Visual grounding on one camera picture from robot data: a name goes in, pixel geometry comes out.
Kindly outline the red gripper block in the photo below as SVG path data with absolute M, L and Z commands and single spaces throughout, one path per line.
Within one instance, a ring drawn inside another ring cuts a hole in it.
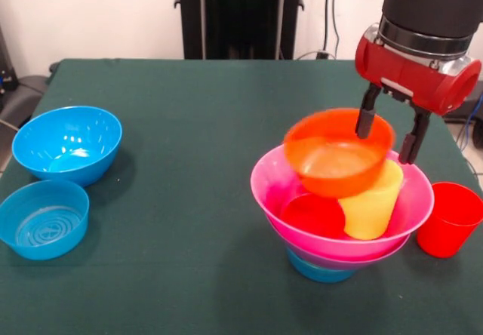
M 406 54 L 377 44 L 377 33 L 377 25 L 369 26 L 355 52 L 357 72 L 371 82 L 361 102 L 355 133 L 361 139 L 369 136 L 382 86 L 410 97 L 416 105 L 414 126 L 403 140 L 398 160 L 413 164 L 426 136 L 431 112 L 445 115 L 457 109 L 475 87 L 482 63 L 468 56 L 437 61 Z

